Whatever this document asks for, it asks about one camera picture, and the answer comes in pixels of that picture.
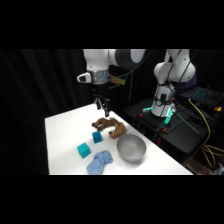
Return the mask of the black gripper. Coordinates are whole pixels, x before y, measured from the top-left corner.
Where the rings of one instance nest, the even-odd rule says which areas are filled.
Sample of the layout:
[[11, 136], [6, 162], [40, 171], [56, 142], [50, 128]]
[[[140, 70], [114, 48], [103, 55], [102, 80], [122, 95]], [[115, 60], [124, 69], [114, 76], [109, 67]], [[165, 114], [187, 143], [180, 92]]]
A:
[[101, 102], [101, 98], [103, 98], [103, 109], [105, 112], [105, 117], [109, 117], [109, 113], [110, 113], [110, 100], [107, 99], [107, 95], [108, 95], [108, 84], [101, 84], [101, 85], [93, 85], [92, 86], [92, 91], [93, 91], [93, 96], [95, 97], [95, 101], [94, 103], [97, 106], [97, 110], [102, 109], [102, 102]]

